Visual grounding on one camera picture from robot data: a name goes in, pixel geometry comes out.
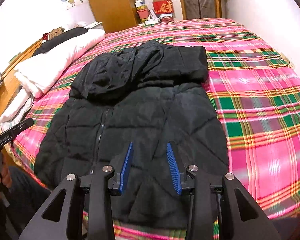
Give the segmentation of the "person's left hand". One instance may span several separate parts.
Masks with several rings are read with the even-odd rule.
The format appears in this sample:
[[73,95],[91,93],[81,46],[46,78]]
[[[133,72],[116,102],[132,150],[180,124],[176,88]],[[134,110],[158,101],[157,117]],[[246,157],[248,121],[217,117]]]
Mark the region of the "person's left hand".
[[8,163],[6,161],[6,158],[2,157],[2,168],[1,168],[1,175],[0,175],[0,183],[2,183],[4,186],[6,186],[8,189],[12,185],[12,178],[11,174],[8,168]]

